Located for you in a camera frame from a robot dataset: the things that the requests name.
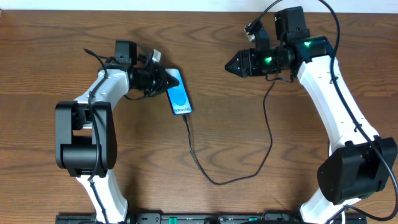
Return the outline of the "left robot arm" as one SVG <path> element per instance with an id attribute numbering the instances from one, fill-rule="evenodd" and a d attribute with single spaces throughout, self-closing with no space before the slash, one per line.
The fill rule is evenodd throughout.
<path id="1" fill-rule="evenodd" d="M 57 215 L 56 223 L 134 223 L 129 202 L 114 173 L 118 145 L 113 110 L 131 90 L 143 98 L 165 93 L 179 84 L 160 64 L 158 50 L 138 53 L 139 44 L 118 40 L 114 55 L 84 51 L 100 63 L 97 78 L 84 94 L 55 107 L 55 160 L 85 188 L 95 212 Z"/>

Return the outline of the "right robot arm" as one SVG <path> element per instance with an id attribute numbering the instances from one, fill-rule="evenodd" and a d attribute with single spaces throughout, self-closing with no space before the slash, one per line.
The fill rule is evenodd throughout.
<path id="1" fill-rule="evenodd" d="M 239 77 L 263 76 L 279 80 L 288 70 L 310 95 L 329 140 L 329 156 L 318 168 L 318 190 L 300 207 L 305 223 L 330 223 L 356 202 L 380 192 L 395 180 L 392 168 L 397 144 L 382 138 L 357 106 L 336 59 L 337 45 L 321 35 L 312 36 L 303 9 L 291 7 L 274 15 L 279 44 L 271 47 L 260 18 L 245 27 L 254 43 L 225 65 Z"/>

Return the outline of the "blue Galaxy smartphone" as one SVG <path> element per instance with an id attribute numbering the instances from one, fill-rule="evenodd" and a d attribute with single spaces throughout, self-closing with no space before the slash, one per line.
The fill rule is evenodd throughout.
<path id="1" fill-rule="evenodd" d="M 180 70 L 167 68 L 166 72 L 176 78 L 179 84 L 167 90 L 167 96 L 174 115 L 190 114 L 193 112 Z"/>

